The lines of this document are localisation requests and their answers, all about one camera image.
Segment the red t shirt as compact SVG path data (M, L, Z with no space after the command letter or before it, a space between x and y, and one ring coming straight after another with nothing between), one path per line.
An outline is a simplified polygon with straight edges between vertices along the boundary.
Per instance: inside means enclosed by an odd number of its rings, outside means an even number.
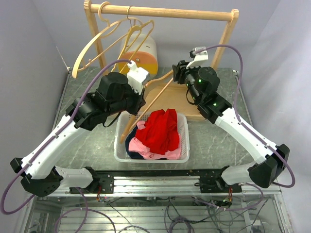
M143 129L136 131L137 138L150 152L164 155L179 146L177 112L175 109L161 109L151 112Z

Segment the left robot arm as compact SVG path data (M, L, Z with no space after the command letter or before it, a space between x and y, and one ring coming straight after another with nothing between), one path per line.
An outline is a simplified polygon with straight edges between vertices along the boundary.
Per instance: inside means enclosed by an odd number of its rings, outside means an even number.
M145 104L146 70L130 71L126 75L110 72L101 77L95 92L77 98L50 135L34 150L38 156L15 158L10 165L20 172L24 190L38 197L46 197L57 189L78 187L84 193L96 193L102 178L91 167L62 168L56 165L69 147L88 135L97 125L104 125L111 115L127 111L137 114Z

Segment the navy blue t shirt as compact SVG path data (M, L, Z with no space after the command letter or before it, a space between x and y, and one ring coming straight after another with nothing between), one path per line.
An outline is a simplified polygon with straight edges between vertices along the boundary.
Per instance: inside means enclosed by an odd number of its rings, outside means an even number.
M136 160L167 160L168 154L151 153L150 149L136 138L136 126L125 140L125 149L131 159Z

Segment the wooden hanger with red shirt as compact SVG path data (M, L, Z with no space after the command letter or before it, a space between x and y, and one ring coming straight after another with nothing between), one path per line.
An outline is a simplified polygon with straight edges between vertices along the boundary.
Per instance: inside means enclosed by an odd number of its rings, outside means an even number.
M167 83L162 87L162 89L159 91L159 93L154 98L149 98L148 96L151 91L153 91L156 87L162 85L163 83ZM145 106L143 106L141 109L143 109L143 112L141 115L137 118L135 115L131 115L129 118L129 121L121 134L121 137L119 139L119 142L122 144L128 134L133 130L133 128L136 126L138 121L147 113L147 111L153 106L153 104L158 100L158 98L164 93L164 91L167 89L169 84L173 81L173 70L169 71L165 75L163 75L160 78L153 79L148 81L148 83L145 85L145 92L143 95L143 99L145 100Z

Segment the yellow wooden hanger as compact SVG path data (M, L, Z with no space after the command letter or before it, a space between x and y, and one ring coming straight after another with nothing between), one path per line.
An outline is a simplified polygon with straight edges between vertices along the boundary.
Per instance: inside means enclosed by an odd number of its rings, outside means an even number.
M156 42L151 37L155 22L151 19L143 23L135 17L126 18L130 22L130 29L122 40L118 58L134 61L137 67L144 68L154 77L158 72Z

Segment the pink t shirt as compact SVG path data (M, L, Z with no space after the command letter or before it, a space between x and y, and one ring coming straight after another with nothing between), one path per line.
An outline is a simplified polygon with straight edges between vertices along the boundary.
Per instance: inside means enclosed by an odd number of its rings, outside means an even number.
M173 151L167 151L164 155L150 152L150 148L145 146L136 137L136 131L144 129L145 121L139 121L125 140L125 149L131 159L136 160L179 160L181 158L182 144L179 135L179 145Z

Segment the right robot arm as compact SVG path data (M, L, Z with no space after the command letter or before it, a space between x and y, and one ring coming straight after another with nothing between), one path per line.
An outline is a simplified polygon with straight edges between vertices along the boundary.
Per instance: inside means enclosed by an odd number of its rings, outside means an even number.
M172 66L173 80L185 84L202 117L230 134L253 158L241 166L227 166L214 180L215 188L225 192L236 183L253 182L268 188L285 169L290 149L266 139L242 117L217 89L220 78L211 67L190 67L184 60Z

